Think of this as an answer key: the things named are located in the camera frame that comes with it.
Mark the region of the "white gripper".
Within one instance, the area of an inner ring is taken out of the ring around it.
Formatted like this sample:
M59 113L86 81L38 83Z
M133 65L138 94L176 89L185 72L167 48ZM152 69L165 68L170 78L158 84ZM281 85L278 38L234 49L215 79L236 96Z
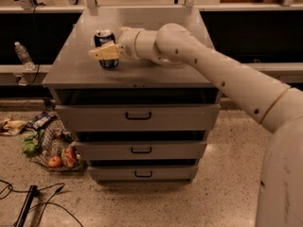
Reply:
M118 45L113 41L107 42L102 46L93 48L88 51L89 56L97 61L116 60L121 55L130 60L139 60L136 52L136 39L141 32L140 28L131 28L123 26L120 28L120 36L118 38Z

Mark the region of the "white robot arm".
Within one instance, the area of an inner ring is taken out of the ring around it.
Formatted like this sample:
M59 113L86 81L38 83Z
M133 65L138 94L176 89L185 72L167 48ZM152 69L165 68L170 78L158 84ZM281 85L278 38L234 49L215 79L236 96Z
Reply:
M89 51L95 60L125 56L196 69L273 134L264 155L256 227L303 227L303 92L205 46L183 26L125 27L118 41Z

